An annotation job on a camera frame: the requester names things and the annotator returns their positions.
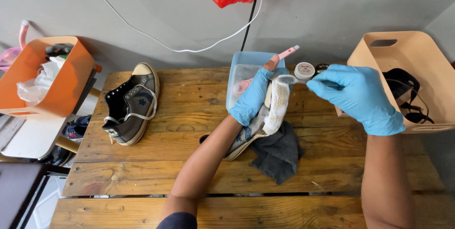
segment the star logo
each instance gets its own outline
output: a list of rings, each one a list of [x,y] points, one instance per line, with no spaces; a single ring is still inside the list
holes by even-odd
[[[147,104],[147,101],[144,98],[139,99],[139,104],[145,106],[145,104]]]

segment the white shoelace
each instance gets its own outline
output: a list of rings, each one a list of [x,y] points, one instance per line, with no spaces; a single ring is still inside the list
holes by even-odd
[[[147,121],[155,116],[156,105],[158,103],[158,99],[156,98],[155,92],[151,91],[149,88],[145,87],[144,85],[140,85],[140,84],[136,85],[134,87],[142,87],[142,88],[150,91],[151,95],[153,96],[153,100],[155,101],[155,103],[153,104],[153,113],[149,117],[147,117],[144,115],[140,115],[140,114],[131,112],[131,113],[128,113],[124,118],[120,118],[118,121],[116,119],[112,118],[111,116],[107,116],[106,118],[104,118],[104,123],[107,123],[107,121],[114,121],[116,123],[116,125],[119,125],[120,123],[126,121],[130,116],[136,116],[136,117],[139,117],[139,118],[141,118],[143,120],[147,120]],[[114,144],[114,141],[110,135],[109,135],[109,138],[111,139],[111,144]]]

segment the gray cloth rag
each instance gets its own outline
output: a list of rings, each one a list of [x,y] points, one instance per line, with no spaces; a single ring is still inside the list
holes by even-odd
[[[297,162],[305,152],[292,124],[287,121],[283,121],[275,134],[253,141],[250,148],[258,156],[251,164],[278,185],[295,175]]]

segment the wooden table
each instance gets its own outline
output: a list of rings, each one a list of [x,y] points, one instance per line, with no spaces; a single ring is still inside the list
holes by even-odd
[[[50,228],[155,228],[164,198],[198,139],[227,115],[229,68],[158,71],[161,93],[155,117],[140,142],[111,144],[101,129],[106,91],[131,72],[108,75],[62,195],[142,195],[135,198],[60,199]],[[269,193],[267,197],[207,197],[198,211],[199,228],[365,228],[360,197],[301,196],[297,192],[359,191],[366,133],[350,117],[338,118],[332,104],[305,85],[291,91],[286,118],[305,148],[297,174],[276,185],[250,167],[246,150],[222,162],[207,193]],[[417,135],[404,137],[406,164],[415,194],[419,228],[453,228],[454,203]]]

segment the gloved hand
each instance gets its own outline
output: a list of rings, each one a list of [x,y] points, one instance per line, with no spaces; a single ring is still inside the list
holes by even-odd
[[[251,119],[256,116],[264,104],[268,81],[277,75],[289,74],[286,68],[276,68],[278,62],[279,57],[273,55],[264,68],[258,70],[250,86],[242,93],[234,107],[228,111],[243,126],[250,124]]]
[[[389,136],[406,129],[403,115],[390,104],[375,69],[332,64],[308,81],[307,87],[361,122],[370,135]]]

